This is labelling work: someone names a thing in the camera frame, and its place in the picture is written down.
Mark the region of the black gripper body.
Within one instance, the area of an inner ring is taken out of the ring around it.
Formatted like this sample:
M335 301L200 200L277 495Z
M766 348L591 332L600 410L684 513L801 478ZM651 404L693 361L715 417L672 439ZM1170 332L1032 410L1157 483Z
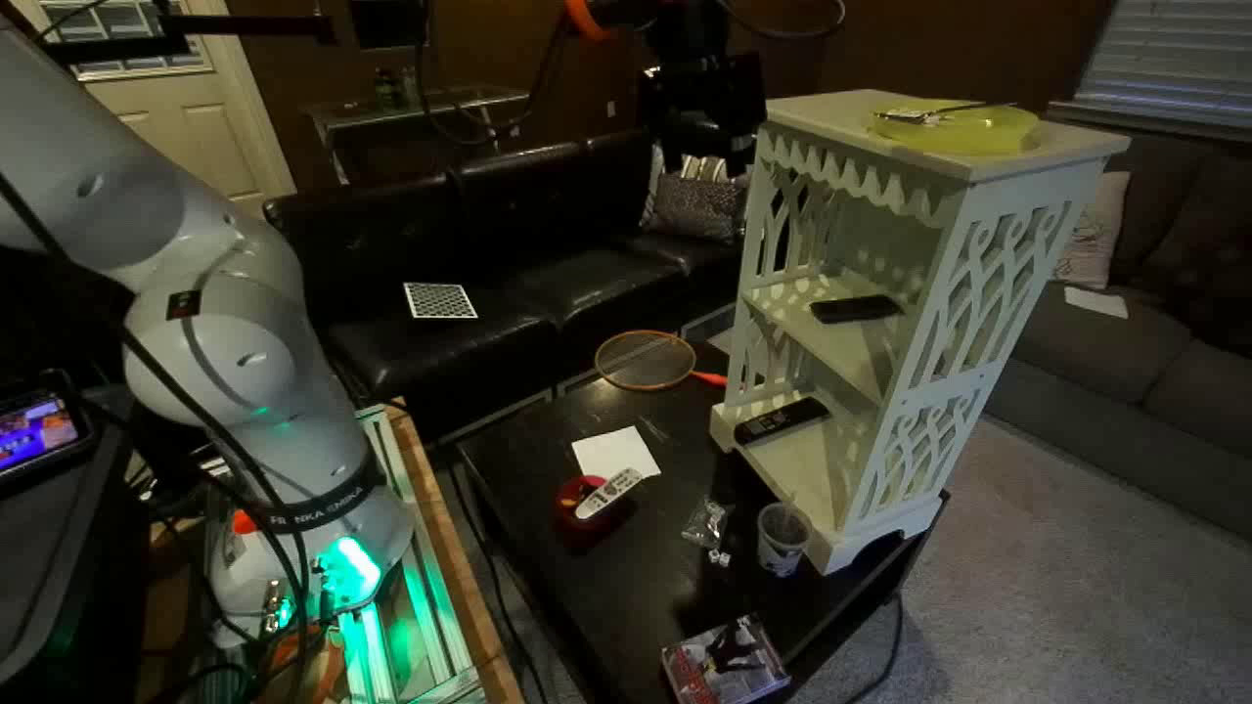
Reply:
M640 71L640 116L667 163L684 156L746 163L766 121L764 58L757 49L661 53Z

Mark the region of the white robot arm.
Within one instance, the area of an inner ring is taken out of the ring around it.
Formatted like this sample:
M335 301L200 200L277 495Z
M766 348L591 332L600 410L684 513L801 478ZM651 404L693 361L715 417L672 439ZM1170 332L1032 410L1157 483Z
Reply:
M234 625L372 603L410 520L356 397L455 430L583 366L627 326L733 293L740 241L661 213L640 133L294 196L265 220L120 125L26 30L0 33L5 241L120 284L125 382L243 464L256 535L215 543Z

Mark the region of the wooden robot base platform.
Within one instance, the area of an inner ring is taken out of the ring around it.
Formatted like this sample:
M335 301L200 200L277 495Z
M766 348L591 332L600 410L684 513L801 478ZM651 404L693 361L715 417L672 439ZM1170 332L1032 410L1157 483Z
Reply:
M391 561L352 530L313 535L300 608L264 530L226 503L209 513L210 595L226 607L219 634L232 649L264 644L247 704L526 704L414 422L376 404L360 427L408 509Z

